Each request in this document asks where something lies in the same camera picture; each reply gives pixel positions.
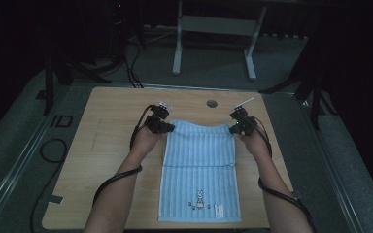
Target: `person's arm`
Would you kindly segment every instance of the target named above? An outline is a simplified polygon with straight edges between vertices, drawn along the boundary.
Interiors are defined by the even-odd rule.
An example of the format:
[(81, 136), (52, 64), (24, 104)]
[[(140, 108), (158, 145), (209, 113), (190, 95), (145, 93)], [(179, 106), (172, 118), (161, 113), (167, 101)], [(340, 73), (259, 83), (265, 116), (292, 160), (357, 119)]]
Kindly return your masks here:
[[(289, 197), (293, 195), (284, 183), (269, 154), (268, 147), (254, 130), (251, 136), (240, 136), (250, 154), (253, 155), (263, 184)], [(305, 214), (290, 202), (263, 191), (264, 204), (272, 232), (312, 232)]]
[[(117, 174), (138, 168), (161, 137), (146, 127), (141, 129)], [(123, 232), (131, 209), (136, 178), (137, 174), (122, 178), (102, 190), (86, 222), (85, 233)]]

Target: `striped towel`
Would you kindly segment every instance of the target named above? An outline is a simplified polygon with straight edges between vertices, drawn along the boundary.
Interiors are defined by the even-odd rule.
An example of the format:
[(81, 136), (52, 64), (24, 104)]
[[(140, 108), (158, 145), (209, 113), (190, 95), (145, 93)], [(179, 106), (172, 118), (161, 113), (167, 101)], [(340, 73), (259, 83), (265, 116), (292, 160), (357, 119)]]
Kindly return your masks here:
[(229, 124), (173, 120), (163, 160), (159, 221), (241, 221)]

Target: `towel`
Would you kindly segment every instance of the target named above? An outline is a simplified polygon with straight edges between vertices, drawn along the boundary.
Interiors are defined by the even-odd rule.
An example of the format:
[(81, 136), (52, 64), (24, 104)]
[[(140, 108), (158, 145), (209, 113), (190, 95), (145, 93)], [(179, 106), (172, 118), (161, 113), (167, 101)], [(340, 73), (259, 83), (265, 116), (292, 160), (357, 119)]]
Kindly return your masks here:
[(172, 120), (163, 160), (158, 221), (241, 221), (235, 141), (229, 124)]

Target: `wooden table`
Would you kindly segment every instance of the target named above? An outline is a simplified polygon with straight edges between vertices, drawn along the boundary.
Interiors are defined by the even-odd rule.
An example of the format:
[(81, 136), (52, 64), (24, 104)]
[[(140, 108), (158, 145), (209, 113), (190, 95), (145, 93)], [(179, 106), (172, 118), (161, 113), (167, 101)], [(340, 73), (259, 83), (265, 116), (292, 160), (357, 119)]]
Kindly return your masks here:
[[(230, 109), (245, 100), (255, 100), (244, 107), (249, 116), (264, 124), (273, 148), (273, 159), (285, 183), (292, 189), (287, 168), (260, 94), (256, 92), (190, 89), (151, 89), (96, 87), (86, 105), (81, 123), (53, 195), (63, 197), (61, 204), (49, 203), (43, 226), (47, 229), (83, 229), (98, 186), (110, 178), (129, 152), (134, 126), (150, 104), (164, 101), (174, 109), (166, 121), (184, 119), (214, 126), (233, 123)], [(207, 106), (208, 100), (218, 103)], [(252, 156), (236, 139), (236, 172), (242, 222), (168, 223), (158, 222), (158, 200), (166, 140), (160, 140), (143, 162), (138, 175), (134, 201), (126, 223), (127, 229), (170, 228), (258, 228), (268, 227), (262, 191), (257, 185), (258, 171)]]

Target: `right hand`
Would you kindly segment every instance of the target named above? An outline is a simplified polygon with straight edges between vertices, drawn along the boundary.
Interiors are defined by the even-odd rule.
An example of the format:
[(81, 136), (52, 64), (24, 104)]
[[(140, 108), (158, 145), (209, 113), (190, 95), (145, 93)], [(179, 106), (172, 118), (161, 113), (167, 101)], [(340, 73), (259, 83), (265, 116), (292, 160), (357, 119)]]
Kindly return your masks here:
[(260, 158), (265, 157), (265, 156), (270, 157), (268, 147), (265, 141), (259, 135), (259, 132), (263, 134), (264, 138), (267, 138), (267, 134), (259, 126), (257, 126), (256, 128), (258, 130), (254, 129), (251, 136), (238, 135), (238, 138), (242, 142), (244, 142), (245, 147), (247, 148), (248, 152), (253, 155), (255, 160), (259, 160)]

